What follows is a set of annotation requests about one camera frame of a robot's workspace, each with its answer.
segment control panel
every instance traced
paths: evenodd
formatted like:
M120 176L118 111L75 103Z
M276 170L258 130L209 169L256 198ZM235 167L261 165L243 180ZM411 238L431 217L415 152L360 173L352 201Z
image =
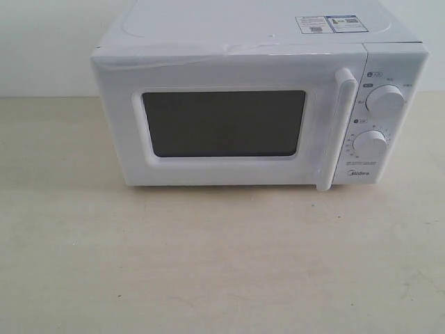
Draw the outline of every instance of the control panel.
M421 43L364 46L369 56L334 184L378 181L428 57Z

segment microwave top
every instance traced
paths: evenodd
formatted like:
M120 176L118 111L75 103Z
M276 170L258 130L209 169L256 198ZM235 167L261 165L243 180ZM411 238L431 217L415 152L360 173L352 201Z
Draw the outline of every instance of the microwave top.
M98 47L174 56L184 50L412 42L421 41L377 0L133 0Z

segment dark glass window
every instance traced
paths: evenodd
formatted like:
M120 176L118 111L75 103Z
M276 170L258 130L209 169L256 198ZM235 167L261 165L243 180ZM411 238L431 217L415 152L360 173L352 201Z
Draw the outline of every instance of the dark glass window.
M158 157L285 157L296 153L306 93L145 93Z

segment label sticker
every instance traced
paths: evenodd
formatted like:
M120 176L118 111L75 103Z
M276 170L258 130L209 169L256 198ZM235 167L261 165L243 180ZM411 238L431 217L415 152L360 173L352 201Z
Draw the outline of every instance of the label sticker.
M324 16L296 17L302 33L334 33L332 27Z
M335 33L367 33L369 30L355 15L326 16Z

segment white knob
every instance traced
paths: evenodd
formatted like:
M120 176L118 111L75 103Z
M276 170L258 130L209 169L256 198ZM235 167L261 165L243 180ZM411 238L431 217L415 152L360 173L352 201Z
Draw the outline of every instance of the white knob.
M397 87L381 86L368 96L366 107L372 116L392 117L403 110L405 98Z
M357 136L353 148L361 158L377 158L387 151L388 145L382 132L367 131Z

